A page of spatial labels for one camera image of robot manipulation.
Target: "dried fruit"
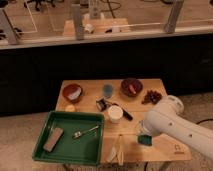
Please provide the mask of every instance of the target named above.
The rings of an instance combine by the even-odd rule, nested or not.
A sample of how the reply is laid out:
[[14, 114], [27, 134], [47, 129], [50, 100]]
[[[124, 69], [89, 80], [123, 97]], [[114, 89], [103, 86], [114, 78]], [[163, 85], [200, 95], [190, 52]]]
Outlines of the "dried fruit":
[[147, 103], [157, 104], [161, 99], [162, 99], [161, 93], [154, 91], [154, 90], [148, 90], [141, 103], [142, 104], [147, 104]]

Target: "metal pole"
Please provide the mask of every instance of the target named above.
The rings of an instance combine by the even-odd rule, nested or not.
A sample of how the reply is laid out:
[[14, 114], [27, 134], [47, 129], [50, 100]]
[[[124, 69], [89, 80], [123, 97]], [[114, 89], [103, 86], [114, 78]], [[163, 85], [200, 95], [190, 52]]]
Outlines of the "metal pole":
[[168, 21], [164, 27], [164, 31], [168, 34], [174, 33], [176, 28], [176, 23], [183, 6], [184, 0], [174, 0], [172, 5], [172, 10], [169, 15]]
[[8, 43], [11, 45], [17, 45], [18, 44], [17, 35], [3, 8], [0, 8], [0, 27], [4, 31]]
[[77, 40], [84, 39], [84, 27], [82, 24], [82, 15], [80, 7], [80, 4], [72, 4], [73, 24]]

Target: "white cup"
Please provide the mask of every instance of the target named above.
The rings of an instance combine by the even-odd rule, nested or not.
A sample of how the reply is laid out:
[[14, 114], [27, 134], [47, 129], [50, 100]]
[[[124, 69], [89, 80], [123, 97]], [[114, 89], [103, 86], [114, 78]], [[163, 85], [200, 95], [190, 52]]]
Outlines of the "white cup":
[[112, 26], [112, 33], [120, 33], [121, 32], [121, 28], [117, 25], [117, 26]]
[[84, 27], [85, 33], [92, 34], [94, 32], [94, 27], [92, 24], [86, 24]]
[[112, 123], [119, 123], [119, 120], [123, 116], [123, 110], [117, 105], [112, 105], [108, 109], [109, 119]]

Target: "black cabinet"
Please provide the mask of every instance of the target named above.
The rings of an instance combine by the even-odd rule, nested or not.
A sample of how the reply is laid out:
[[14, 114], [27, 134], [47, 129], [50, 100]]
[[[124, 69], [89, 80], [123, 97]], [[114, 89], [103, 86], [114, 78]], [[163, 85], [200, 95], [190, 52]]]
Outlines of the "black cabinet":
[[68, 79], [161, 78], [169, 94], [213, 91], [212, 38], [0, 50], [0, 115], [53, 110]]

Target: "blue cup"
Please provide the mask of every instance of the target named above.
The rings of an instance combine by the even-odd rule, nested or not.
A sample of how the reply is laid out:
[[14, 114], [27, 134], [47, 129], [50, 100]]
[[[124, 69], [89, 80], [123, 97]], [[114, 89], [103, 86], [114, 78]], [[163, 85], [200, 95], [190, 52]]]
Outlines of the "blue cup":
[[103, 96], [108, 99], [112, 96], [112, 93], [113, 87], [110, 84], [105, 84], [103, 86]]

